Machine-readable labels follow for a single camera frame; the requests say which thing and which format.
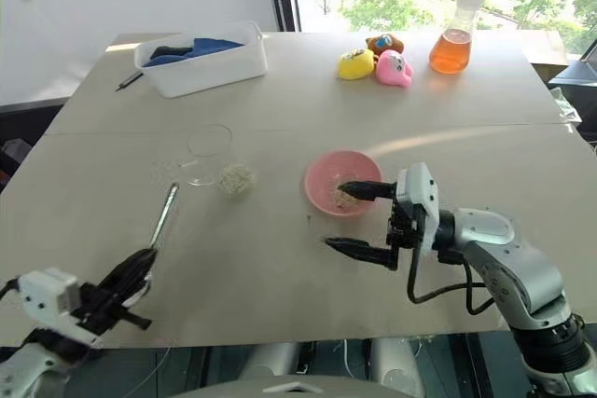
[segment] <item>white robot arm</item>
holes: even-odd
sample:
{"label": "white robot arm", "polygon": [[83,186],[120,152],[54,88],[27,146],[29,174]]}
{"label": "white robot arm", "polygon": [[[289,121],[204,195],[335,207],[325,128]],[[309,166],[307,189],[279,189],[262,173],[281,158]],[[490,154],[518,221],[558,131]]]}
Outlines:
{"label": "white robot arm", "polygon": [[151,321],[132,314],[129,307],[149,289],[156,244],[177,192],[178,184],[173,184],[149,247],[120,263],[98,285],[79,285],[76,277],[49,268],[21,275],[0,291],[0,298],[16,291],[27,315],[39,323],[21,348],[0,364],[0,396],[62,397],[69,371],[102,346],[103,333],[120,321],[143,330],[149,327]]}
{"label": "white robot arm", "polygon": [[[399,249],[411,249],[408,296],[413,303],[457,289],[466,290],[466,309],[472,315],[495,303],[521,349],[537,396],[597,396],[595,353],[566,301],[562,275],[520,235],[512,220],[489,210],[441,211],[437,183],[424,163],[403,170],[395,184],[350,182],[339,189],[361,200],[393,202],[386,240],[390,249],[345,238],[328,238],[329,246],[394,270]],[[419,260],[431,249],[440,263],[463,265],[466,282],[417,296]],[[471,267],[482,283],[472,281]],[[492,296],[477,309],[472,306],[475,287],[487,287]]]}

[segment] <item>blue cloth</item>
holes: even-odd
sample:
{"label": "blue cloth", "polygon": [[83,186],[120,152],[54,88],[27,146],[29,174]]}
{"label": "blue cloth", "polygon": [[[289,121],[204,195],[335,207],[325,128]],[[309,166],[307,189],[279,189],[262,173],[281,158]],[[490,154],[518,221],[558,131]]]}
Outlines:
{"label": "blue cloth", "polygon": [[242,47],[243,44],[238,42],[227,41],[226,39],[211,39],[208,37],[197,37],[193,40],[193,49],[182,56],[179,55],[162,55],[154,58],[150,62],[146,62],[144,67],[153,67],[154,65],[170,64],[171,62],[178,62],[187,60],[189,58],[197,58],[198,56],[209,55],[210,53],[217,53],[218,51],[230,50],[231,48]]}

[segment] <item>cable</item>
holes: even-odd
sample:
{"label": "cable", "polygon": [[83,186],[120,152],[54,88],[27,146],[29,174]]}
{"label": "cable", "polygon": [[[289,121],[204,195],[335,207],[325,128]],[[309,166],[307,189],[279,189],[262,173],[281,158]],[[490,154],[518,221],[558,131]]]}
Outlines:
{"label": "cable", "polygon": [[485,309],[487,309],[488,307],[490,307],[491,305],[493,305],[494,300],[492,298],[490,298],[489,300],[487,300],[486,302],[484,302],[482,305],[480,305],[478,308],[473,308],[473,288],[472,285],[473,283],[473,273],[470,270],[470,265],[465,262],[464,263],[464,267],[465,267],[465,275],[466,275],[466,310],[468,311],[468,313],[471,316],[477,316],[478,314],[481,314],[481,312],[483,312]]}
{"label": "cable", "polygon": [[212,359],[212,347],[206,347],[201,357],[201,375],[199,378],[199,388],[207,386],[207,378],[209,376],[209,365]]}
{"label": "cable", "polygon": [[590,142],[587,142],[590,146],[590,149],[593,150],[593,153],[595,154],[595,156],[597,156],[597,141],[593,140]]}
{"label": "cable", "polygon": [[151,377],[153,377],[155,375],[155,373],[158,371],[158,369],[161,367],[162,364],[164,364],[164,361],[166,361],[166,358],[168,357],[168,354],[170,354],[170,350],[172,349],[172,345],[170,347],[168,347],[168,349],[166,350],[166,352],[164,353],[164,355],[161,358],[161,361],[158,363],[158,365],[156,365],[156,367],[149,373],[149,375],[146,376],[146,378],[141,381],[139,384],[137,384],[133,389],[131,389],[126,395],[124,395],[122,398],[129,398],[129,396],[131,396],[133,393],[135,393],[136,391],[139,390],[139,388],[141,386],[143,386],[146,382],[148,382]]}
{"label": "cable", "polygon": [[409,300],[414,303],[415,305],[419,305],[420,303],[426,302],[431,300],[432,298],[436,298],[438,295],[449,293],[450,291],[456,291],[458,289],[465,289],[465,288],[484,288],[485,283],[455,283],[451,284],[450,286],[444,286],[443,288],[436,289],[431,293],[421,295],[417,297],[414,294],[414,284],[417,281],[417,271],[419,269],[419,258],[421,256],[421,248],[415,246],[412,250],[412,259],[410,260],[410,269],[409,269],[409,281],[407,285],[407,294],[409,296]]}
{"label": "cable", "polygon": [[4,298],[4,296],[8,293],[8,291],[19,291],[19,283],[18,283],[18,279],[12,279],[7,281],[7,284],[5,284],[2,289],[0,289],[0,300],[2,300]]}
{"label": "cable", "polygon": [[421,348],[423,347],[423,342],[421,342],[421,339],[419,339],[419,348],[417,349],[417,352],[414,353],[414,357],[416,358],[417,356],[419,356],[419,353],[421,352]]}
{"label": "cable", "polygon": [[348,365],[348,340],[344,339],[344,367],[351,377],[354,377],[351,367]]}

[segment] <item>white table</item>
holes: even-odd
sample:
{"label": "white table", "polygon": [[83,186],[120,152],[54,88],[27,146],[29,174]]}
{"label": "white table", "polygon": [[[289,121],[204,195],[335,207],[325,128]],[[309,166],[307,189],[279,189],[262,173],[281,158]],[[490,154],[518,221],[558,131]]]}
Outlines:
{"label": "white table", "polygon": [[562,122],[545,86],[508,35],[479,32],[472,62],[459,75],[428,68],[437,36],[399,34],[414,68],[409,89],[374,79],[336,78],[339,56],[363,47],[366,34],[269,34],[267,75],[165,100],[139,79],[114,89],[135,69],[132,50],[110,51],[97,63],[48,133],[155,132],[188,130],[226,121],[251,129],[306,126],[477,126]]}
{"label": "white table", "polygon": [[[297,39],[289,36],[291,48],[299,48]],[[117,83],[122,78],[108,76],[110,64],[101,61],[1,197],[0,278],[58,266],[85,281],[99,281],[128,254],[146,246],[166,189],[178,176],[175,166],[186,151],[187,130],[195,126],[192,117],[178,114],[185,109],[189,116],[198,114],[194,98],[209,113],[196,115],[197,123],[232,127],[234,152],[255,169],[258,187],[245,199],[231,201],[216,189],[183,185],[178,218],[155,267],[154,287],[135,308],[154,324],[142,332],[123,323],[106,335],[108,346],[164,346],[170,341],[178,346],[245,344],[504,328],[495,309],[468,316],[462,292],[412,305],[406,297],[407,251],[395,273],[357,263],[319,242],[325,235],[345,235],[383,245],[385,238],[389,203],[378,203],[361,220],[338,221],[320,214],[304,198],[301,183],[309,162],[341,147],[372,155],[386,179],[424,160],[437,179],[443,206],[488,205],[515,217],[525,237],[560,267],[575,311],[597,320],[597,305],[587,287],[597,268],[591,222],[597,213],[597,161],[574,130],[553,124],[558,114],[548,94],[535,85],[534,75],[521,75],[516,83],[529,86],[523,103],[535,103],[543,111],[542,118],[532,107],[523,108],[535,124],[508,125],[508,113],[518,113],[492,101],[488,104],[495,114],[484,114],[472,101],[471,85],[459,97],[447,97],[452,107],[437,101],[444,115],[432,114],[432,98],[422,97],[431,117],[420,121],[423,108],[415,98],[400,89],[381,89],[373,80],[348,84],[332,77],[321,92],[311,91],[312,83],[305,82],[310,94],[302,102],[289,94],[255,95],[253,89],[263,92],[260,83],[266,80],[282,87],[276,74],[290,80],[274,61],[271,58],[267,77],[234,85],[237,96],[250,94],[255,107],[267,111],[263,114],[252,112],[242,98],[228,98],[226,103],[225,97],[217,98],[218,89],[205,96],[161,100],[171,106],[167,108],[152,103],[155,94],[144,84],[124,90],[130,91],[120,99],[123,114],[116,114],[116,95],[106,93],[100,114],[100,106],[83,92],[101,73]],[[322,77],[310,74],[323,85]],[[232,86],[221,89],[230,91]],[[451,91],[455,90],[463,91],[454,85]],[[142,100],[138,91],[146,93],[153,107],[138,103],[139,119],[130,119],[132,130],[120,131],[124,111],[132,108],[127,101]],[[319,113],[314,115],[317,104]],[[382,113],[383,104],[387,114]],[[165,114],[161,122],[159,109]],[[471,126],[463,126],[466,114]],[[77,133],[75,117],[87,120],[88,133]],[[175,117],[183,124],[176,126]],[[477,124],[472,117],[500,126],[472,126]],[[491,122],[496,117],[505,123]],[[60,127],[63,134],[57,131]],[[430,257],[423,262],[419,291],[462,276],[460,268]],[[476,297],[484,298],[483,292]],[[0,322],[0,345],[18,345],[31,326],[14,297],[0,307]]]}

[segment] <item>rice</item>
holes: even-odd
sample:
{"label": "rice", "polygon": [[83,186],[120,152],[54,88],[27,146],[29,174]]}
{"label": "rice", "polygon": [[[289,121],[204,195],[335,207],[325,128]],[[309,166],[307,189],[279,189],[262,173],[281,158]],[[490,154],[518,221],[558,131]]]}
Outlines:
{"label": "rice", "polygon": [[334,200],[334,204],[339,209],[344,211],[348,211],[354,207],[356,207],[359,203],[357,198],[353,198],[351,195],[344,193],[342,190],[338,190],[338,187],[342,184],[346,184],[347,182],[358,181],[358,178],[354,177],[351,179],[344,179],[341,182],[338,182],[330,192],[330,196]]}
{"label": "rice", "polygon": [[220,174],[217,186],[229,196],[237,196],[250,190],[257,183],[251,169],[242,163],[228,165]]}

